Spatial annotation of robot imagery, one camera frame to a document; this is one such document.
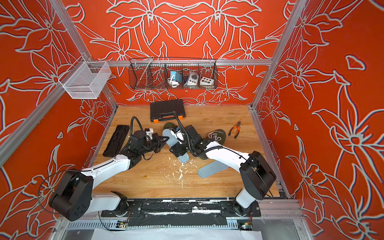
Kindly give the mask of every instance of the wire basket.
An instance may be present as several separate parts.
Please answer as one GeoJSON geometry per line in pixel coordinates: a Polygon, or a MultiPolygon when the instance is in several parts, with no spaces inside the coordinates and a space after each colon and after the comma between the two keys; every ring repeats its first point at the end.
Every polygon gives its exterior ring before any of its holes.
{"type": "Polygon", "coordinates": [[[129,86],[133,89],[215,89],[218,85],[215,59],[201,58],[132,58],[129,60],[129,86]],[[171,82],[171,72],[182,77],[182,83],[171,82]],[[196,86],[187,86],[190,72],[198,75],[196,86]],[[200,85],[202,78],[213,79],[212,85],[200,85]]]}
{"type": "Polygon", "coordinates": [[[73,99],[97,99],[111,75],[111,69],[105,62],[101,68],[89,68],[85,62],[63,85],[65,91],[73,99]]]}

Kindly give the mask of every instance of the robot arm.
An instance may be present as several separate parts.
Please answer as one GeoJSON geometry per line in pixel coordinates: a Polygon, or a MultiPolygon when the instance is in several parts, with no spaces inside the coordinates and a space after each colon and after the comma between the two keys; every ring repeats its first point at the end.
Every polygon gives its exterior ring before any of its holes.
{"type": "MultiPolygon", "coordinates": [[[[221,145],[213,141],[207,145],[205,150],[215,146],[221,145]]],[[[233,203],[234,209],[239,215],[244,215],[256,199],[263,200],[276,180],[275,173],[259,152],[254,151],[249,154],[223,147],[211,150],[206,155],[208,158],[220,161],[240,173],[244,188],[235,197],[233,203]]]]}
{"type": "Polygon", "coordinates": [[[233,207],[239,215],[246,214],[256,199],[263,200],[276,180],[275,173],[259,152],[238,152],[213,139],[202,139],[192,125],[183,127],[180,122],[179,127],[172,130],[172,134],[179,141],[169,149],[176,157],[187,151],[195,157],[205,153],[208,158],[220,161],[240,173],[244,188],[233,202],[233,207]]]}
{"type": "Polygon", "coordinates": [[[114,158],[91,168],[66,171],[49,200],[49,206],[70,221],[79,219],[85,213],[101,210],[114,210],[117,215],[124,215],[127,212],[124,195],[118,192],[93,194],[92,190],[106,179],[134,167],[145,153],[160,152],[168,139],[153,134],[152,129],[139,130],[134,134],[131,131],[128,143],[114,158]]]}

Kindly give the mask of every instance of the red wall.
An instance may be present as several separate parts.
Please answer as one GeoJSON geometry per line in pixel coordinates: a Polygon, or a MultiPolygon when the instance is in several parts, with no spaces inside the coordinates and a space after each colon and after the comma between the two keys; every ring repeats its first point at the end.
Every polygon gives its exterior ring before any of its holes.
{"type": "Polygon", "coordinates": [[[384,236],[384,5],[310,0],[257,107],[315,239],[384,236]]]}
{"type": "MultiPolygon", "coordinates": [[[[71,99],[64,94],[1,167],[0,239],[48,239],[58,215],[37,203],[38,188],[48,175],[87,167],[112,109],[101,93],[98,100],[71,99]]],[[[49,198],[61,174],[48,178],[40,202],[49,198]]]]}
{"type": "MultiPolygon", "coordinates": [[[[79,57],[49,1],[0,3],[0,144],[47,97],[79,57]]],[[[64,95],[0,170],[0,239],[48,239],[57,215],[47,202],[61,174],[87,166],[112,114],[97,100],[64,95]]]]}
{"type": "MultiPolygon", "coordinates": [[[[294,1],[63,0],[94,59],[149,56],[271,58],[294,1]]],[[[215,90],[133,90],[126,68],[109,88],[120,105],[183,98],[186,104],[248,104],[266,66],[219,68],[215,90]]]]}
{"type": "Polygon", "coordinates": [[[48,3],[0,3],[0,145],[80,56],[48,3]]]}

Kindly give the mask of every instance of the pliers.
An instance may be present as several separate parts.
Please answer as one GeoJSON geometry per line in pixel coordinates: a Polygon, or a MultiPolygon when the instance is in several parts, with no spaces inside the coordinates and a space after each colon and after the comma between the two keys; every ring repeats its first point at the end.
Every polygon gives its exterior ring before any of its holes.
{"type": "Polygon", "coordinates": [[[235,138],[237,138],[237,136],[239,135],[239,132],[240,132],[240,123],[241,122],[238,121],[238,123],[231,128],[231,130],[228,133],[228,136],[231,136],[232,131],[237,129],[237,133],[235,135],[235,138]]]}

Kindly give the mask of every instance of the aluminum frame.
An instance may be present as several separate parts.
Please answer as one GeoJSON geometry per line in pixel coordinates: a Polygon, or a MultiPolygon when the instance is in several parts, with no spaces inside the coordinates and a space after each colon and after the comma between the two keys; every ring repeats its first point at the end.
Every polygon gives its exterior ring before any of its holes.
{"type": "Polygon", "coordinates": [[[72,19],[68,14],[63,2],[61,0],[50,0],[50,2],[57,16],[60,18],[65,29],[67,30],[67,33],[71,37],[72,41],[75,43],[84,61],[93,61],[91,53],[88,51],[83,39],[81,38],[79,32],[76,29],[76,26],[72,22],[72,19]]]}
{"type": "Polygon", "coordinates": [[[288,43],[288,40],[293,32],[293,29],[295,28],[296,22],[299,19],[301,12],[304,9],[304,6],[306,5],[307,0],[298,0],[295,3],[295,6],[293,7],[292,13],[290,17],[288,18],[288,21],[286,23],[286,27],[284,28],[284,31],[281,35],[280,41],[277,44],[276,50],[273,53],[272,56],[272,62],[271,65],[268,67],[262,82],[260,83],[258,87],[258,91],[256,92],[255,98],[252,101],[252,108],[255,110],[257,103],[260,101],[263,92],[269,82],[269,79],[272,77],[273,72],[277,68],[277,64],[280,61],[280,58],[283,54],[284,48],[288,43]]]}
{"type": "Polygon", "coordinates": [[[111,126],[111,123],[112,123],[112,121],[113,121],[113,118],[115,117],[115,114],[116,114],[117,109],[118,109],[118,107],[117,107],[117,105],[116,105],[116,108],[113,109],[113,113],[112,113],[112,115],[111,115],[111,118],[108,120],[108,123],[107,123],[107,125],[105,126],[105,130],[104,130],[103,134],[101,135],[101,138],[100,138],[100,140],[99,140],[99,143],[97,144],[96,150],[95,150],[95,152],[94,152],[94,154],[93,154],[93,156],[92,156],[92,158],[91,158],[91,161],[89,162],[89,164],[88,164],[87,167],[92,167],[93,164],[95,163],[95,160],[96,160],[96,158],[97,158],[97,155],[98,155],[98,153],[99,153],[99,151],[100,151],[100,149],[101,149],[101,146],[102,146],[102,144],[103,144],[103,142],[104,142],[105,137],[107,136],[108,130],[109,130],[110,126],[111,126]]]}
{"type": "MultiPolygon", "coordinates": [[[[79,64],[74,66],[61,81],[65,83],[73,73],[76,72],[79,64]]],[[[48,111],[56,104],[56,102],[65,93],[64,88],[57,84],[56,87],[41,101],[41,103],[31,112],[31,114],[16,128],[16,130],[4,141],[0,146],[0,167],[9,159],[16,151],[21,143],[28,137],[32,130],[39,124],[48,111]]]]}
{"type": "Polygon", "coordinates": [[[272,149],[271,149],[271,147],[268,144],[268,139],[266,138],[266,135],[264,133],[264,129],[263,129],[262,124],[261,124],[261,122],[259,120],[259,117],[257,116],[256,111],[252,110],[251,108],[250,108],[250,114],[251,114],[251,118],[252,118],[252,121],[253,121],[253,125],[255,126],[255,130],[257,132],[257,136],[259,137],[260,143],[261,143],[261,145],[262,145],[262,147],[264,149],[264,154],[265,154],[265,157],[266,157],[266,161],[268,162],[269,166],[271,166],[272,170],[275,172],[276,178],[277,178],[276,180],[280,181],[281,187],[283,188],[286,197],[288,199],[290,199],[292,197],[291,197],[291,195],[288,192],[288,188],[285,185],[284,179],[283,179],[283,177],[282,177],[282,175],[280,173],[280,169],[277,166],[277,163],[275,161],[275,157],[273,156],[272,149]]]}
{"type": "Polygon", "coordinates": [[[109,103],[112,105],[112,107],[116,110],[117,107],[118,107],[118,104],[117,104],[115,98],[113,97],[112,92],[110,91],[110,89],[107,86],[107,84],[105,84],[105,86],[103,88],[103,93],[108,98],[109,103]]]}
{"type": "MultiPolygon", "coordinates": [[[[150,59],[147,60],[137,60],[137,63],[148,64],[150,59]]],[[[151,63],[157,64],[173,64],[173,63],[206,63],[207,60],[196,60],[190,59],[186,60],[152,60],[151,63]]],[[[92,61],[89,62],[93,67],[101,67],[105,61],[92,61]]],[[[107,61],[110,67],[129,67],[130,61],[118,61],[110,60],[107,61]]],[[[269,66],[272,63],[272,59],[217,59],[216,66],[269,66]]]]}
{"type": "MultiPolygon", "coordinates": [[[[300,240],[313,240],[311,233],[308,231],[305,215],[299,205],[299,201],[296,199],[265,199],[257,201],[260,207],[261,216],[254,217],[254,220],[293,220],[295,229],[300,240]]],[[[80,219],[69,222],[65,218],[61,218],[56,226],[56,231],[50,236],[50,240],[60,240],[63,237],[65,230],[92,230],[95,228],[104,228],[100,221],[102,221],[110,229],[118,230],[112,226],[117,223],[118,220],[125,220],[125,217],[101,217],[98,215],[88,214],[80,219]]],[[[143,226],[131,226],[127,230],[135,229],[150,229],[150,228],[182,228],[182,227],[196,227],[196,228],[208,228],[208,229],[238,229],[237,220],[248,220],[249,217],[227,217],[227,225],[185,225],[185,226],[172,226],[172,225],[143,225],[143,226]]]]}

